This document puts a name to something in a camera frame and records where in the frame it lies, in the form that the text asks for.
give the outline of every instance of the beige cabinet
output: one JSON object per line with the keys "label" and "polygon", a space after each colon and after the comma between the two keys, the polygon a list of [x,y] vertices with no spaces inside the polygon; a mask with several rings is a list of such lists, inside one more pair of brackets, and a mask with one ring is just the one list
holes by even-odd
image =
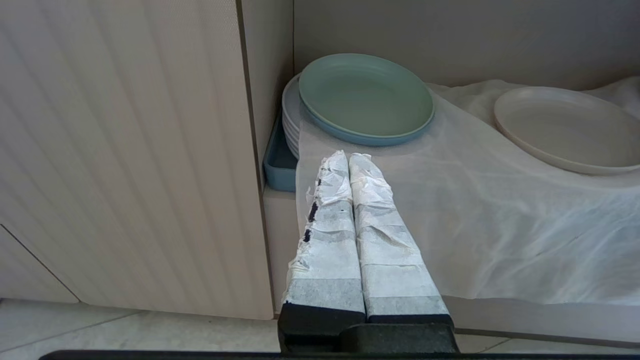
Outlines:
{"label": "beige cabinet", "polygon": [[0,225],[0,298],[77,302],[78,299]]}
{"label": "beige cabinet", "polygon": [[245,39],[234,0],[0,3],[0,213],[80,301],[273,317],[259,161],[292,12],[254,5]]}

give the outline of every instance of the blue tray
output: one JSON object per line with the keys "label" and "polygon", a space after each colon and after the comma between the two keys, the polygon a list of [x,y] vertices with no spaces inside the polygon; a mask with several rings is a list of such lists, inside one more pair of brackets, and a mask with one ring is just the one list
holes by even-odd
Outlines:
{"label": "blue tray", "polygon": [[267,152],[263,160],[264,175],[267,184],[274,190],[282,192],[296,192],[296,159],[287,145],[282,127],[282,116],[276,120]]}

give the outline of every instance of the stacked plates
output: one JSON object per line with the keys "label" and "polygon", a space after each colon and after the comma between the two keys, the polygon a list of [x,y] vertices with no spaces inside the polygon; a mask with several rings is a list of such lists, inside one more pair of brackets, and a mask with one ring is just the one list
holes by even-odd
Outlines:
{"label": "stacked plates", "polygon": [[431,94],[415,74],[363,54],[313,61],[282,94],[282,124],[296,158],[302,121],[347,142],[389,146],[420,136],[434,112]]}
{"label": "stacked plates", "polygon": [[300,137],[300,122],[307,117],[300,102],[298,93],[298,78],[291,79],[282,92],[282,125],[289,150],[296,159],[298,156],[298,138]]}

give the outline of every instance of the plate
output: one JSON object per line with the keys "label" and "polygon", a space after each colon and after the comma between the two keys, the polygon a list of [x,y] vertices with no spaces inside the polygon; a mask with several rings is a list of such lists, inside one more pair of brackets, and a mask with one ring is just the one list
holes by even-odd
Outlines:
{"label": "plate", "polygon": [[434,114],[427,86],[391,61],[334,54],[307,65],[300,97],[314,122],[342,140],[397,145],[418,137]]}
{"label": "plate", "polygon": [[498,129],[536,158],[591,175],[640,168],[640,120],[597,97],[527,87],[495,103]]}
{"label": "plate", "polygon": [[298,131],[300,130],[300,121],[305,116],[300,108],[299,78],[300,74],[295,75],[282,92],[282,113],[284,114],[282,121]]}

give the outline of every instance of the wall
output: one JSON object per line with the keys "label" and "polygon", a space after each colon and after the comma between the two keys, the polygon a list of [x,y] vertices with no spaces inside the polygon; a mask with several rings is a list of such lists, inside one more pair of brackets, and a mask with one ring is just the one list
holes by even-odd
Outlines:
{"label": "wall", "polygon": [[395,61],[424,81],[585,89],[640,74],[635,0],[296,0],[296,72],[332,53]]}
{"label": "wall", "polygon": [[260,179],[280,96],[293,77],[293,0],[242,0],[246,62]]}

